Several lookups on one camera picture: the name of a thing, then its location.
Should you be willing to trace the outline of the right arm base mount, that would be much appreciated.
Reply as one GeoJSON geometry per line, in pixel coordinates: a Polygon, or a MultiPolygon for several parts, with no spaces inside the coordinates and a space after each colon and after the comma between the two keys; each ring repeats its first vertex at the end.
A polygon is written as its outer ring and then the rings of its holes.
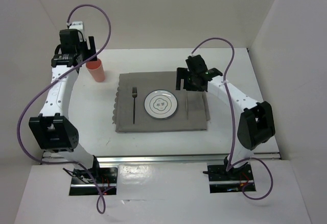
{"type": "Polygon", "coordinates": [[[210,193],[256,191],[252,168],[246,163],[237,171],[225,171],[224,165],[208,165],[203,174],[208,176],[210,193]]]}

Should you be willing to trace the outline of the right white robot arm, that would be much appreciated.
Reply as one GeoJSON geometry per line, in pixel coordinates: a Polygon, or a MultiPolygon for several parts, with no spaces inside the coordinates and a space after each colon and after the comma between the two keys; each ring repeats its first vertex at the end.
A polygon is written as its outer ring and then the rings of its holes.
{"type": "Polygon", "coordinates": [[[259,102],[243,93],[218,69],[208,69],[200,55],[189,56],[186,64],[186,68],[176,70],[176,90],[208,92],[231,109],[232,145],[223,173],[235,179],[253,150],[275,135],[272,107],[267,101],[259,102]]]}

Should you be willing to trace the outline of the dark metal fork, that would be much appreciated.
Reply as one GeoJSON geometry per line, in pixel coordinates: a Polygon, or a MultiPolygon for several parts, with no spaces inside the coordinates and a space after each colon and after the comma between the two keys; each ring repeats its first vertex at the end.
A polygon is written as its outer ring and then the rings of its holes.
{"type": "Polygon", "coordinates": [[[132,97],[133,97],[133,124],[135,124],[135,102],[137,98],[137,87],[132,88],[132,97]]]}

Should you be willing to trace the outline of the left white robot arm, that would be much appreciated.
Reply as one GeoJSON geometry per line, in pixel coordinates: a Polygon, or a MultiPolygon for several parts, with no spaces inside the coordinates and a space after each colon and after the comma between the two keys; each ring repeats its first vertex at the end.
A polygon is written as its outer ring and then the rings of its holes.
{"type": "Polygon", "coordinates": [[[79,132],[68,119],[68,108],[73,86],[79,75],[80,64],[96,53],[92,36],[86,38],[84,26],[73,22],[59,32],[60,44],[51,60],[54,83],[47,94],[40,113],[29,119],[29,127],[41,149],[58,153],[67,161],[81,163],[83,177],[90,183],[101,178],[96,157],[79,144],[79,132]]]}

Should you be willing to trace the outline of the aluminium front rail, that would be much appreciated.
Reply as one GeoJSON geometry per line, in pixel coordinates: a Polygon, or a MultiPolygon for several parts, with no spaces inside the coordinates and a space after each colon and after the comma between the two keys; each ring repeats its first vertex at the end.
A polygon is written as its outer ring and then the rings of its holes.
{"type": "MultiPolygon", "coordinates": [[[[97,157],[100,167],[116,167],[119,164],[160,164],[160,163],[196,163],[205,162],[207,164],[222,163],[225,155],[168,155],[168,156],[119,156],[119,157],[97,157]]],[[[263,160],[280,160],[280,153],[255,154],[256,158],[263,160]]],[[[63,157],[50,152],[43,152],[44,160],[63,160],[63,157]]]]}

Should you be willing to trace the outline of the white patterned plate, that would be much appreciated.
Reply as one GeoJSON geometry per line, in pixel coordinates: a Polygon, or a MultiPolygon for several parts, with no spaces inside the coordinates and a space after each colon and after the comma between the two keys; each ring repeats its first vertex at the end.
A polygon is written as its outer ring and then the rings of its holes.
{"type": "Polygon", "coordinates": [[[167,90],[154,90],[144,100],[146,113],[154,119],[171,118],[178,108],[176,96],[167,90]]]}

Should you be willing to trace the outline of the grey cloth placemat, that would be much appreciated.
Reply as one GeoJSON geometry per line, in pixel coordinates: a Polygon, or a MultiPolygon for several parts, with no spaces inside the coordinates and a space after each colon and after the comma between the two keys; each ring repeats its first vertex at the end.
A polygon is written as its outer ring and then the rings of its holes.
{"type": "Polygon", "coordinates": [[[185,90],[176,90],[176,72],[122,73],[113,110],[113,123],[118,133],[203,131],[210,120],[205,92],[188,91],[189,119],[186,118],[185,90]],[[137,87],[135,124],[133,124],[132,88],[137,87]],[[145,97],[154,90],[167,90],[178,101],[177,112],[168,119],[154,119],[144,108],[145,97]]]}

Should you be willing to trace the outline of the red plastic cup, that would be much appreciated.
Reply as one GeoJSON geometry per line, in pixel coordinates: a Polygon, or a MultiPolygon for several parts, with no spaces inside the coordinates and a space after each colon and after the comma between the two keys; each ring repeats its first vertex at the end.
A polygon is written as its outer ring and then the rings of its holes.
{"type": "Polygon", "coordinates": [[[104,69],[102,61],[100,59],[97,59],[96,61],[87,62],[86,68],[96,82],[100,83],[105,81],[104,69]]]}

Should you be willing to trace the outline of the grey table knife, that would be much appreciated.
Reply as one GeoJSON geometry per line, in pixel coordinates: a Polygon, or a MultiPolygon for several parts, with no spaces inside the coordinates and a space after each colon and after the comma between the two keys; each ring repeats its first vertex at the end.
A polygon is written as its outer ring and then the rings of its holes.
{"type": "Polygon", "coordinates": [[[185,92],[185,107],[186,107],[186,118],[189,119],[189,103],[188,103],[188,91],[185,92]]]}

